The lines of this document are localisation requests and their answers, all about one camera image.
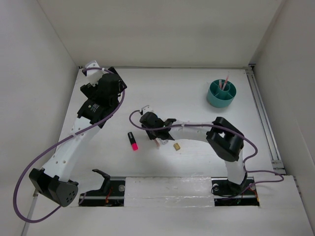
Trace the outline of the small brass sharpener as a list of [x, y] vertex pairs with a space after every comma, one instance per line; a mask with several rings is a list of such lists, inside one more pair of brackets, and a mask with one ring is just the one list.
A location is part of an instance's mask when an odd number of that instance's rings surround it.
[[174, 149], [175, 149], [176, 151], [179, 151], [179, 150], [181, 149], [181, 147], [180, 147], [180, 145], [179, 145], [178, 143], [175, 143], [175, 144], [173, 145], [173, 147], [174, 147]]

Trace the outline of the pink purple pen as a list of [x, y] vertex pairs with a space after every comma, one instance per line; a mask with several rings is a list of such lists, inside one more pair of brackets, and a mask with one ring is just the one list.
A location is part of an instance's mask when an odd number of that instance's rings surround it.
[[228, 79], [229, 79], [229, 74], [227, 75], [227, 77], [226, 77], [226, 79], [225, 79], [225, 81], [224, 81], [224, 83], [222, 85], [222, 88], [221, 88], [222, 90], [225, 89]]

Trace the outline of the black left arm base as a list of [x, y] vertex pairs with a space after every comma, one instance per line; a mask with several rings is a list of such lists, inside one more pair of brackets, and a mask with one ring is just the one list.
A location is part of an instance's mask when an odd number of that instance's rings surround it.
[[123, 207], [125, 204], [126, 177], [111, 177], [99, 169], [92, 169], [102, 176], [102, 184], [95, 190], [80, 194], [80, 207]]

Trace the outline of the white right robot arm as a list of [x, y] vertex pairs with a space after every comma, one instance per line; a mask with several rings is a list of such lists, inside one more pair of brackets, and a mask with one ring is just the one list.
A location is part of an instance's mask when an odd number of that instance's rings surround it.
[[194, 140], [208, 143], [216, 155], [225, 162], [227, 181], [223, 184], [221, 195], [232, 196], [245, 189], [247, 174], [243, 164], [244, 141], [229, 131], [196, 123], [184, 124], [182, 121], [168, 118], [162, 120], [153, 112], [141, 112], [141, 127], [151, 140]]

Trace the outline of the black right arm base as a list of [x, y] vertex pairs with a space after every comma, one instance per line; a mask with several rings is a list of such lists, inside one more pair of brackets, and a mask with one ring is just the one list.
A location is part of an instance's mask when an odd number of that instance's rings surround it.
[[254, 183], [253, 177], [248, 177], [241, 185], [228, 181], [226, 177], [212, 178], [211, 182], [216, 207], [260, 206], [255, 186], [246, 189]]

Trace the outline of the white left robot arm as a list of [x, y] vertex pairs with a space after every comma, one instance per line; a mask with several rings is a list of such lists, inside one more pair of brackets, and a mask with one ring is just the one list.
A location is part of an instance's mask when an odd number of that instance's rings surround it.
[[71, 172], [88, 142], [101, 130], [118, 110], [126, 84], [114, 67], [83, 69], [90, 80], [80, 87], [87, 97], [77, 113], [70, 139], [56, 149], [54, 155], [41, 167], [32, 169], [29, 178], [38, 193], [68, 206], [78, 194], [78, 183], [70, 180]]

